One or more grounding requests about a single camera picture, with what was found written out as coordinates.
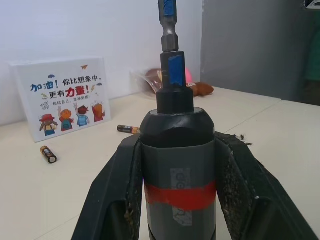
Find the brown plush toy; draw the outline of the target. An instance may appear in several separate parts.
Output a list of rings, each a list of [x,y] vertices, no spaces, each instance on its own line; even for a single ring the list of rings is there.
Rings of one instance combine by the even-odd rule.
[[[192,89],[194,97],[205,97],[214,92],[214,88],[211,85],[203,82],[190,82],[186,86]]]

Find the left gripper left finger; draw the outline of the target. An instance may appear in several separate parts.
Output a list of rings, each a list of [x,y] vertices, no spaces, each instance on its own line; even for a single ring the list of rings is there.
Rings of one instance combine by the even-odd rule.
[[[95,178],[76,224],[76,240],[139,240],[141,149],[138,136],[125,138]]]

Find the clear plastic bag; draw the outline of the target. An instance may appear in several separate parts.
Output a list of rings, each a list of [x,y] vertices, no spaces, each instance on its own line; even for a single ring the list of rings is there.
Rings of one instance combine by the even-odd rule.
[[[141,93],[145,94],[149,98],[151,96],[155,96],[157,92],[163,87],[161,87],[158,90],[155,90],[151,85],[147,82],[146,78],[146,72],[150,69],[147,70],[141,70],[141,71],[131,71],[129,73],[130,80],[133,82],[133,86]]]

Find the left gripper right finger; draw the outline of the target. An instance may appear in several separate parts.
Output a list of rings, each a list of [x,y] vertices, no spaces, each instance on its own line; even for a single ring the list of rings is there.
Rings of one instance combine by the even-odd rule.
[[[278,179],[235,135],[215,133],[215,174],[232,240],[320,240]]]

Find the black gold AA battery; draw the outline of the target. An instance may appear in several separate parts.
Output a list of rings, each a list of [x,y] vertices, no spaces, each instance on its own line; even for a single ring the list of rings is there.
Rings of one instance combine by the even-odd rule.
[[[120,133],[128,133],[128,134],[139,134],[140,133],[140,129],[138,127],[128,126],[128,125],[118,125],[117,131]]]
[[[53,164],[53,163],[57,162],[58,158],[54,155],[54,153],[47,146],[42,146],[40,148],[40,152],[49,164]]]

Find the round brown plush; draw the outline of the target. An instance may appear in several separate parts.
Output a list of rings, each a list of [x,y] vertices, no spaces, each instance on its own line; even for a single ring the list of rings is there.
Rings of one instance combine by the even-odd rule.
[[[162,88],[162,70],[160,68],[152,68],[148,70],[145,77],[150,86],[155,90]]]

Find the grey electric screwdriver red band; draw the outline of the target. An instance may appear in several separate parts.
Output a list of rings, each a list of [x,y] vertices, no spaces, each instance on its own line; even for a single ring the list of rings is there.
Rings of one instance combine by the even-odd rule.
[[[140,126],[151,240],[216,240],[215,125],[194,106],[185,54],[160,56],[157,108]]]

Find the metal screwdriver bit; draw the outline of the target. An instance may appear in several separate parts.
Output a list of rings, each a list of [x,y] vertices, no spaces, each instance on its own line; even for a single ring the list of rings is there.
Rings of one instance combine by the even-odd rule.
[[[179,40],[176,34],[177,2],[176,0],[158,0],[159,22],[163,28],[161,45],[163,52],[179,50]]]

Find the grey partition panel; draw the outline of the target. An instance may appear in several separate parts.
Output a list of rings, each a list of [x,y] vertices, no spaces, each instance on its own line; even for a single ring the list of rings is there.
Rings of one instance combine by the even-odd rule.
[[[320,28],[312,0],[203,0],[200,79],[218,88],[301,101]]]

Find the white cartoon printed box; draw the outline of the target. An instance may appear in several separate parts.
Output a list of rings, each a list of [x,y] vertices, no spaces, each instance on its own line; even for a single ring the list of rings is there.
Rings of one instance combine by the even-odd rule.
[[[15,62],[10,69],[35,142],[112,119],[102,57]]]

